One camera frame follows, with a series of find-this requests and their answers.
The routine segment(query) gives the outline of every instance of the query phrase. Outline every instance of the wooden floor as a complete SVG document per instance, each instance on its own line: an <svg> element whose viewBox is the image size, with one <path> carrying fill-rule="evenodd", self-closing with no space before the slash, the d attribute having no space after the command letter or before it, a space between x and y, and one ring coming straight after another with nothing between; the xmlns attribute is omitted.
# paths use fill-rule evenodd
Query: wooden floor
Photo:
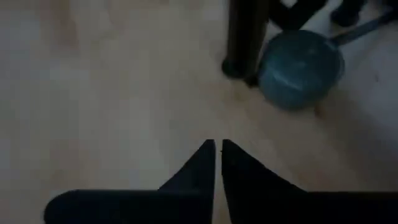
<svg viewBox="0 0 398 224"><path fill-rule="evenodd" d="M68 189L156 189L205 139L305 190L398 190L396 24L342 47L346 75L316 118L225 79L227 0L54 2L0 2L3 223L40 223ZM305 28L342 32L338 3ZM215 195L214 223L228 223L220 173Z"/></svg>

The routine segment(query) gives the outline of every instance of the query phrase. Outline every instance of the table leg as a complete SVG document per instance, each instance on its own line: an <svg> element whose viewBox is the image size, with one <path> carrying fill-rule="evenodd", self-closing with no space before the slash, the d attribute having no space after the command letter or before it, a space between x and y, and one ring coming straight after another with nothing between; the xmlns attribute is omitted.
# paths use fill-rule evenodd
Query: table leg
<svg viewBox="0 0 398 224"><path fill-rule="evenodd" d="M269 0L229 0L228 46L222 66L227 77L254 76L267 30L268 8Z"/></svg>

